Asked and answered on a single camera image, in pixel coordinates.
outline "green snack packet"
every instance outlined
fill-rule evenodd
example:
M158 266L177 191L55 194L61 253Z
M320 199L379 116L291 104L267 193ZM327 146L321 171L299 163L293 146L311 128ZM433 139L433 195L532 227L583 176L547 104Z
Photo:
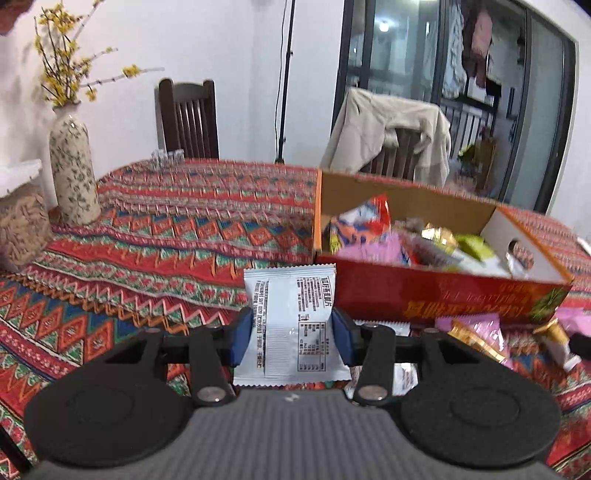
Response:
M494 250L486 244L481 236L456 235L456 240L460 250L481 262L496 257Z

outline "blue gripper pad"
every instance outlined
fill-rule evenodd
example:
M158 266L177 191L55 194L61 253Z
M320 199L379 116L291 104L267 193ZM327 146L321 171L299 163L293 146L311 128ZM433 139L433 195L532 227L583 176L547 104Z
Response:
M230 363L232 367L240 365L248 342L251 340L251 332L254 326L254 314L252 308L242 309L234 318L232 326L235 327L232 348L230 349Z
M330 315L335 344L345 365L363 365L366 346L360 327L343 310L334 308Z

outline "metal screw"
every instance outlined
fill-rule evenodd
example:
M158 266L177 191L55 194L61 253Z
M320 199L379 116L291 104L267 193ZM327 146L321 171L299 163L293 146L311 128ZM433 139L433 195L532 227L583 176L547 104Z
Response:
M388 391L379 385L365 385L359 389L359 396L364 400L379 401L388 396Z
M203 387L197 392L197 398L211 403L219 402L226 396L226 391L220 387Z

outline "sliding glass door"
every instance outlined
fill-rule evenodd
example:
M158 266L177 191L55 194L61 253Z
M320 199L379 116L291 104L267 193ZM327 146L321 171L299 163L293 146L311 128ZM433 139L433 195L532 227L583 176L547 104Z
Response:
M574 92L574 44L532 16L528 89L514 165L503 200L546 212L564 154Z
M572 40L518 0L345 0L343 19L333 123L351 86L435 103L451 124L451 186L546 212L570 126Z
M347 0L335 118L349 86L431 101L439 16L439 0Z

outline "pink wrapper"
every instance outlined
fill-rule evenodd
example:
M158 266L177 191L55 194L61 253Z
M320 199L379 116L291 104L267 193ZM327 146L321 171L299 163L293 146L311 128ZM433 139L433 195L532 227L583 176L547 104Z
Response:
M569 335L581 333L591 337L591 315L586 314L583 309L559 307L556 309L556 318Z
M496 313L485 313L482 315L461 315L456 317L439 317L435 320L435 327L444 332L452 329L452 320L458 319L468 328L472 329L486 343L494 346L505 355L501 365L513 369L513 362L509 356L509 347L501 333L501 322Z
M337 251L336 256L386 265L402 264L400 239L396 232L385 233L375 242L346 245Z

